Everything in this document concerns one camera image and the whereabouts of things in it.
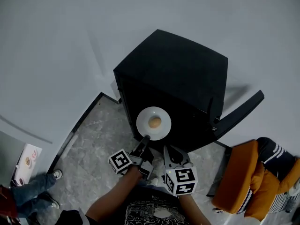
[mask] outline black pillow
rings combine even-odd
[[[258,160],[282,181],[294,166],[296,158],[267,137],[260,137],[257,142]]]

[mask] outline forearm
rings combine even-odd
[[[184,211],[185,217],[191,225],[211,225],[203,215],[191,194],[180,195],[179,201]]]
[[[138,168],[132,167],[111,191],[91,205],[86,215],[98,222],[104,221],[123,204],[141,177]]]

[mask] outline red shirt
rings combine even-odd
[[[15,200],[10,190],[6,187],[0,185],[0,190],[2,189],[2,195],[0,195],[0,214],[4,216],[9,216],[11,218],[18,217],[17,207],[15,204]]]

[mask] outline tiled floor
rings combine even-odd
[[[48,208],[38,215],[42,225],[53,225],[62,210],[78,209],[86,212],[89,206],[100,196],[107,193],[118,181],[107,162],[107,158],[124,148],[131,151],[137,141],[133,138],[123,105],[103,97],[90,112],[76,132],[78,138],[68,155],[56,165],[64,176],[50,189],[53,198],[60,203],[60,210]],[[198,186],[193,197],[212,225],[256,225],[255,219],[245,219],[242,215],[227,213],[215,214],[210,198],[206,194],[215,178],[223,157],[224,148],[214,143],[191,152],[190,158],[197,167]],[[162,175],[163,160],[160,153],[155,153],[155,170]],[[267,218],[264,224],[284,224],[287,217],[277,214]]]

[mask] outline black t-shirt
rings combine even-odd
[[[88,217],[90,225],[97,222]],[[56,225],[81,225],[82,219],[76,210],[62,211]],[[188,225],[178,198],[145,187],[136,187],[122,206],[102,224],[125,225]]]

